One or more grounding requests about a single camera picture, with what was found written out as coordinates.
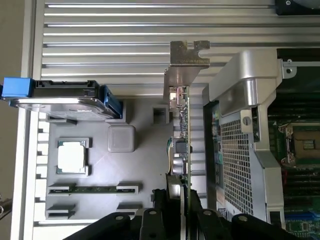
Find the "motherboard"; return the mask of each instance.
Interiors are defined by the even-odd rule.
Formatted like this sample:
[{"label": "motherboard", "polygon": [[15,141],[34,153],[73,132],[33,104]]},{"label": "motherboard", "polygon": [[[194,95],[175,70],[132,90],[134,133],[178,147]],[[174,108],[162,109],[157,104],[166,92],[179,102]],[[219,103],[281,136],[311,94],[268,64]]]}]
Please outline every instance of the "motherboard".
[{"label": "motherboard", "polygon": [[270,150],[281,165],[286,230],[320,239],[320,117],[312,96],[290,96],[268,111]]},{"label": "motherboard", "polygon": [[213,138],[213,158],[215,169],[215,190],[216,200],[218,202],[217,209],[223,212],[227,212],[225,209],[225,193],[224,193],[224,163],[223,163],[223,150],[222,150],[222,138],[220,127],[220,111],[219,105],[212,108],[212,138]]}]

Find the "screw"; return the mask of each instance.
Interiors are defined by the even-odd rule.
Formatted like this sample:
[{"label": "screw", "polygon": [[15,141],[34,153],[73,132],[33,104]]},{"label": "screw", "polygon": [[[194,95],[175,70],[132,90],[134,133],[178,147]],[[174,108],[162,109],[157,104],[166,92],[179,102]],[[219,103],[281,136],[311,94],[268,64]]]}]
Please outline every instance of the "screw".
[{"label": "screw", "polygon": [[245,116],[243,119],[242,119],[242,123],[246,126],[249,126],[251,124],[251,119],[250,117],[248,116]]},{"label": "screw", "polygon": [[248,221],[248,218],[246,216],[239,216],[239,220],[246,222],[246,221]]},{"label": "screw", "polygon": [[205,211],[203,211],[203,214],[210,216],[210,215],[212,214],[212,212],[211,212],[211,211],[208,211],[208,210],[205,210]]}]

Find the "metal bracket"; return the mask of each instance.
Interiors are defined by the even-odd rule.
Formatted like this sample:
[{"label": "metal bracket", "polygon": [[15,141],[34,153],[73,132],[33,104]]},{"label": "metal bracket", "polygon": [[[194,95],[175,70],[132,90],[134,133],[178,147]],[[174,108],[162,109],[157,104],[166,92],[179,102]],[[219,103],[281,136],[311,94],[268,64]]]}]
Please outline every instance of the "metal bracket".
[{"label": "metal bracket", "polygon": [[253,120],[251,109],[244,109],[240,111],[241,117],[241,132],[243,134],[253,133]]},{"label": "metal bracket", "polygon": [[183,188],[183,184],[178,175],[167,175],[167,191],[169,192],[170,199],[180,199],[181,188]]},{"label": "metal bracket", "polygon": [[149,208],[144,211],[140,229],[140,240],[165,240],[166,229],[160,209]]},{"label": "metal bracket", "polygon": [[169,88],[190,86],[202,69],[210,67],[209,58],[201,58],[201,50],[210,49],[209,41],[194,41],[188,49],[186,41],[170,43],[170,67],[164,73],[163,99],[169,102]]},{"label": "metal bracket", "polygon": [[282,78],[291,79],[297,74],[297,65],[292,62],[291,59],[288,61],[282,61]]}]

